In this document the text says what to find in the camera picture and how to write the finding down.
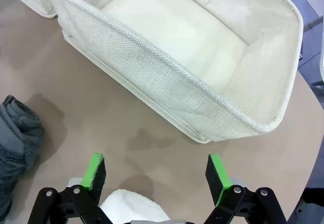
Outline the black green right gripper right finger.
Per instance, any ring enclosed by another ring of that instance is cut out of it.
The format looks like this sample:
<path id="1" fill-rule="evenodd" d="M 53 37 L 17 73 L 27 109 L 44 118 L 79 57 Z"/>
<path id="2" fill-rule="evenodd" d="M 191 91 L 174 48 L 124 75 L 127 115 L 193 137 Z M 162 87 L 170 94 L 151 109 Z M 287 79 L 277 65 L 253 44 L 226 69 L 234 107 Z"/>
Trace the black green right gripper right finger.
<path id="1" fill-rule="evenodd" d="M 233 184 L 218 154 L 208 155 L 205 176 L 215 205 L 205 223 L 231 223 L 234 217 L 243 217 L 246 223 L 287 222 L 272 189 L 252 192 Z"/>

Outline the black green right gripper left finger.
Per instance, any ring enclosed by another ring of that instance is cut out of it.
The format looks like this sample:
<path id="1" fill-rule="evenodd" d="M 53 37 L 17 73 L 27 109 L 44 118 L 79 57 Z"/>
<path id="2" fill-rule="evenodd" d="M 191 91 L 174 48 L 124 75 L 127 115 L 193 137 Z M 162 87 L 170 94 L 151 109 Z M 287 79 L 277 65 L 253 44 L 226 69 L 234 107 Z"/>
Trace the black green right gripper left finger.
<path id="1" fill-rule="evenodd" d="M 28 223 L 68 223 L 71 218 L 83 223 L 111 223 L 98 206 L 105 178 L 104 157 L 95 153 L 81 183 L 61 192 L 50 187 L 39 191 Z"/>

